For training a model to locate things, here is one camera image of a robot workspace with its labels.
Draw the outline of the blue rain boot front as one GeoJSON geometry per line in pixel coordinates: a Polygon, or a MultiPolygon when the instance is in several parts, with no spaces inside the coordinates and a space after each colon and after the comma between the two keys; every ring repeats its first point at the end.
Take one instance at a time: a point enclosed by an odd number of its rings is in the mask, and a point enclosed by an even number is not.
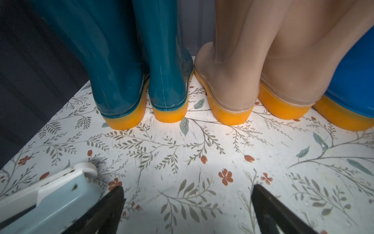
{"type": "Polygon", "coordinates": [[[374,125],[374,30],[347,52],[327,91],[313,106],[334,125],[365,131],[374,125]]]}

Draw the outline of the beige rain boot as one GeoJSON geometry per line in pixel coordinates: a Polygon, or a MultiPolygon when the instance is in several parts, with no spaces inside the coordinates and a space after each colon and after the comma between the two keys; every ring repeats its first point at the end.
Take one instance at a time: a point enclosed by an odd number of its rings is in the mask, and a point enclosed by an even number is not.
{"type": "Polygon", "coordinates": [[[199,50],[196,78],[218,122],[240,125],[257,100],[260,75],[291,1],[216,1],[215,37],[199,50]]]}
{"type": "Polygon", "coordinates": [[[293,1],[262,69],[263,106],[282,120],[304,116],[373,25],[373,1],[293,1]]]}

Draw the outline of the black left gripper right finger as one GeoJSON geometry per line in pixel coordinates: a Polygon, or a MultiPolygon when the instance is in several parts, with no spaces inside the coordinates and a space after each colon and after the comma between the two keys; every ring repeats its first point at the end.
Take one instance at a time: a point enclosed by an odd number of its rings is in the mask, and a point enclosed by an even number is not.
{"type": "Polygon", "coordinates": [[[260,184],[254,185],[251,201],[262,234],[316,233],[260,184]]]}

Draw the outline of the dark green boot back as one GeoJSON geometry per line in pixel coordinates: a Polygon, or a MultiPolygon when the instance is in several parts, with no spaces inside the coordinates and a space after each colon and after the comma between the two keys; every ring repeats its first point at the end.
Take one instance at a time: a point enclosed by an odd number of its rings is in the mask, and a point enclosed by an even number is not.
{"type": "Polygon", "coordinates": [[[182,46],[177,1],[133,1],[150,68],[149,96],[156,119],[181,121],[188,108],[193,60],[182,46]]]}

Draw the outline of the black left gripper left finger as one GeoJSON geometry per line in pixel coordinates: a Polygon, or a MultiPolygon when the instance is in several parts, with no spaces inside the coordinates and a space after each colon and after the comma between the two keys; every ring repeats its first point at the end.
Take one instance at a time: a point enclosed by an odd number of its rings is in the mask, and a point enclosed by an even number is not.
{"type": "Polygon", "coordinates": [[[64,233],[115,234],[125,201],[123,188],[115,187],[64,233]]]}

